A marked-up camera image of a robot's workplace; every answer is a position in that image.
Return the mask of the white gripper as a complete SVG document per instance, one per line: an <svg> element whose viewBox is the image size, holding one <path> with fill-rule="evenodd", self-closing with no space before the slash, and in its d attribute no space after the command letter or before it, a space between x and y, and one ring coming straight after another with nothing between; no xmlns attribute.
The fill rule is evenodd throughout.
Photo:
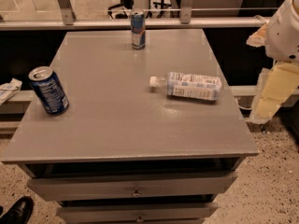
<svg viewBox="0 0 299 224"><path fill-rule="evenodd" d="M285 0L268 24L265 23L246 41L255 48L265 45L266 55L281 61L259 75L249 115L252 123L265 124L273 118L299 87L298 8L299 0Z"/></svg>

